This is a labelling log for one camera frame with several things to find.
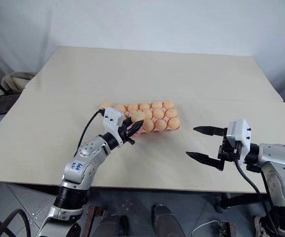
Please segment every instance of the table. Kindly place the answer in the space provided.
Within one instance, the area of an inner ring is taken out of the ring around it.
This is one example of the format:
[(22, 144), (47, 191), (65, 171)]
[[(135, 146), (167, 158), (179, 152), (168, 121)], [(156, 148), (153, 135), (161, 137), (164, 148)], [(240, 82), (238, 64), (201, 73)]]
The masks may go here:
[[(0, 181), (59, 185), (88, 119), (104, 101), (170, 99), (177, 131), (135, 137), (113, 150), (93, 186), (253, 192), (227, 162), (223, 172), (186, 151), (217, 157), (221, 137), (192, 130), (245, 118), (253, 143), (285, 144), (285, 104), (252, 57), (60, 47), (0, 123)], [(84, 141), (102, 134), (96, 118)], [(246, 172), (265, 191), (259, 174)]]

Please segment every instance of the orange ball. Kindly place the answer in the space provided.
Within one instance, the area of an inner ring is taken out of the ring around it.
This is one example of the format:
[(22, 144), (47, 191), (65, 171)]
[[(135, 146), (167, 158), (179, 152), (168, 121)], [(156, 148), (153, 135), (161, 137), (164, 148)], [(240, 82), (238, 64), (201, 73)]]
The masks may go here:
[(158, 102), (154, 102), (152, 103), (152, 106), (151, 106), (153, 109), (161, 109), (163, 107), (163, 104), (162, 102), (158, 101)]
[(163, 107), (166, 108), (167, 110), (172, 109), (172, 108), (174, 108), (174, 103), (172, 101), (169, 101), (169, 100), (165, 101), (163, 103)]
[(151, 112), (151, 110), (145, 110), (145, 111), (143, 111), (143, 114), (144, 114), (144, 118), (145, 119), (152, 119), (152, 112)]
[(172, 128), (173, 130), (176, 130), (179, 128), (180, 126), (180, 119), (178, 117), (175, 117), (175, 118), (171, 118), (167, 125)]
[(166, 111), (165, 116), (167, 116), (168, 118), (174, 118), (177, 116), (177, 110), (176, 109), (169, 109)]
[(114, 107), (114, 109), (122, 112), (123, 114), (126, 113), (126, 107), (124, 105), (118, 104)]
[(101, 108), (108, 108), (108, 107), (112, 107), (112, 103), (109, 101), (104, 102), (103, 104), (101, 104)]
[(156, 121), (156, 128), (158, 130), (163, 131), (166, 129), (166, 127), (167, 127), (167, 124), (166, 124), (165, 120), (159, 119)]
[(131, 121), (133, 123), (144, 120), (144, 113), (142, 111), (133, 111), (131, 113)]
[(128, 112), (137, 111), (138, 110), (138, 104), (137, 103), (131, 103), (128, 105)]
[(153, 117), (155, 117), (156, 119), (163, 119), (164, 112), (162, 111), (162, 109), (154, 109), (153, 110)]
[(150, 105), (148, 103), (141, 103), (139, 109), (144, 111), (150, 109)]
[(147, 132), (152, 132), (154, 129), (154, 123), (150, 119), (143, 120), (142, 128)]

